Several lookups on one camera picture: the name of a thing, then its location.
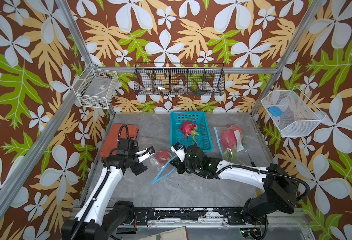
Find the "dragon fruit bag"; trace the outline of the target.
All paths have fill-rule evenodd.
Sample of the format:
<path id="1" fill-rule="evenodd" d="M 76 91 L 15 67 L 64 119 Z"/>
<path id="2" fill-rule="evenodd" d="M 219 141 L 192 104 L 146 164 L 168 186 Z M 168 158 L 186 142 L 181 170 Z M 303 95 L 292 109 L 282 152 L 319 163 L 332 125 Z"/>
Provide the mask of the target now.
<path id="1" fill-rule="evenodd" d="M 195 139 L 195 137 L 199 136 L 197 128 L 198 126 L 195 123 L 192 123 L 191 121 L 184 121 L 179 130 L 187 140 L 189 137 L 191 137 L 192 140 L 197 144 L 197 140 Z"/>
<path id="2" fill-rule="evenodd" d="M 155 159 L 159 164 L 167 163 L 172 157 L 172 153 L 167 150 L 159 150 L 155 155 Z"/>

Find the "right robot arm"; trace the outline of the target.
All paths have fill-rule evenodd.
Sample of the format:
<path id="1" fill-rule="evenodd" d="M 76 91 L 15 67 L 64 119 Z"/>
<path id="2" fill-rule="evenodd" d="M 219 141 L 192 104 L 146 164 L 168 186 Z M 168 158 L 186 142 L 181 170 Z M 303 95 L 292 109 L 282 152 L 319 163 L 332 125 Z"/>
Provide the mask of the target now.
<path id="1" fill-rule="evenodd" d="M 171 160 L 179 174 L 193 174 L 206 180 L 232 180 L 257 187 L 262 193 L 248 199 L 240 219 L 249 225 L 267 224 L 267 215 L 276 211 L 292 214 L 296 202 L 305 198 L 309 185 L 288 175 L 280 166 L 250 167 L 208 157 L 197 145 L 188 148 L 176 143 L 171 147 L 176 157 Z"/>

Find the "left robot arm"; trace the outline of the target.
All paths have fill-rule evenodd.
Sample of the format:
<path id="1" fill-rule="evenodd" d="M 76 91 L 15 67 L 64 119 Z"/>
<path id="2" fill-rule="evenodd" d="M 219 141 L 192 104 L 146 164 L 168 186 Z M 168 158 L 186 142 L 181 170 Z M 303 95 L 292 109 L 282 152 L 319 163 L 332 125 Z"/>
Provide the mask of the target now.
<path id="1" fill-rule="evenodd" d="M 136 176 L 145 172 L 148 167 L 143 162 L 155 153 L 155 149 L 150 147 L 141 151 L 133 137 L 122 138 L 121 134 L 118 134 L 117 143 L 110 155 L 102 158 L 103 170 L 89 199 L 75 218 L 62 226 L 62 239 L 108 240 L 122 223 L 130 224 L 135 220 L 132 202 L 118 201 L 109 213 L 106 209 L 126 170 L 130 169 Z"/>

